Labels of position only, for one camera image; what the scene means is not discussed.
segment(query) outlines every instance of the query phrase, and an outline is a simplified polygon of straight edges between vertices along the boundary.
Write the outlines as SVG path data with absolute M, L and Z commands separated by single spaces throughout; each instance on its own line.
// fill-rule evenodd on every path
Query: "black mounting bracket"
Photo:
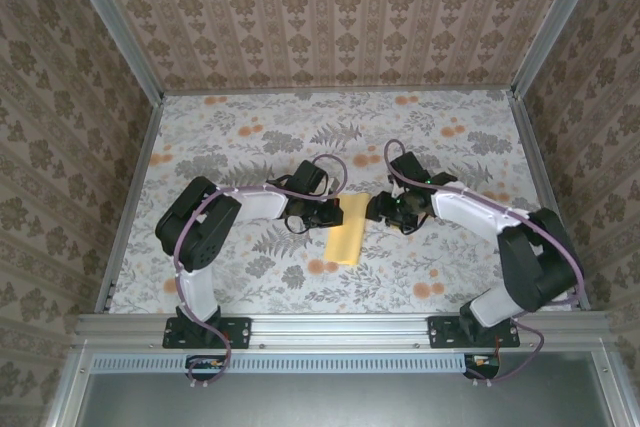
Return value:
M 472 342 L 460 324 L 459 315 L 434 315 L 427 319 L 429 343 L 432 349 L 465 349 L 520 347 L 518 329 L 510 319 L 487 330 L 482 338 Z
M 162 347 L 165 349 L 224 349 L 222 341 L 208 329 L 187 318 L 180 308 L 167 319 Z M 232 349 L 248 349 L 251 340 L 250 317 L 221 317 L 220 309 L 207 321 L 224 335 Z

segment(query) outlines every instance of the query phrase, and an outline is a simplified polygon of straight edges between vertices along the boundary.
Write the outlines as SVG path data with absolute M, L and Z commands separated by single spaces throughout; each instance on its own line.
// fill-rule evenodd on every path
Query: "wall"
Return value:
M 89 0 L 0 0 L 0 425 L 55 393 L 149 114 Z
M 509 84 L 552 0 L 116 0 L 164 88 Z
M 526 105 L 588 294 L 640 381 L 640 0 L 580 0 Z

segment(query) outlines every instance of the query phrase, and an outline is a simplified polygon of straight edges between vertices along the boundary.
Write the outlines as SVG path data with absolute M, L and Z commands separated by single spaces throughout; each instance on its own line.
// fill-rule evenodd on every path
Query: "yellow sponge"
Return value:
M 343 265 L 358 265 L 369 194 L 340 194 L 342 225 L 329 229 L 324 259 Z

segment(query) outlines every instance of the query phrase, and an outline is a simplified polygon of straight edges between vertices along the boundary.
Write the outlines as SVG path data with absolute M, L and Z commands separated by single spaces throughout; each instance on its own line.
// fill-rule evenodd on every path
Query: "gray leaf pattern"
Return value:
M 261 184 L 335 153 L 349 168 L 346 192 L 377 194 L 390 188 L 384 143 L 399 138 L 430 172 L 449 172 L 484 195 L 534 209 L 510 112 L 504 92 L 484 91 L 168 97 L 111 310 L 175 310 L 171 259 L 153 229 L 197 175 L 221 186 Z M 477 116 L 503 120 L 479 125 Z M 321 165 L 341 178 L 335 162 Z M 24 221 L 31 219 L 7 210 L 7 224 L 24 229 Z M 282 221 L 237 223 L 215 260 L 216 298 L 237 313 L 455 311 L 500 275 L 492 244 L 439 219 L 409 237 L 368 222 L 353 267 L 323 259 L 327 235 L 295 235 Z

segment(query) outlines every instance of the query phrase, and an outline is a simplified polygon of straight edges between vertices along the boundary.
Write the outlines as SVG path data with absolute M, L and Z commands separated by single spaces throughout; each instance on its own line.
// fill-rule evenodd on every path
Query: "floral tablecloth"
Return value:
M 515 207 L 538 205 L 502 91 L 168 97 L 110 312 L 175 310 L 171 259 L 154 228 L 195 176 L 262 183 L 329 152 L 349 167 L 347 192 L 375 195 L 389 188 L 382 148 L 394 137 L 432 173 Z M 321 166 L 340 176 L 338 165 Z M 224 311 L 456 311 L 501 275 L 497 251 L 449 222 L 429 219 L 408 237 L 367 222 L 355 267 L 323 261 L 326 239 L 326 230 L 294 235 L 281 221 L 234 225 L 215 261 Z

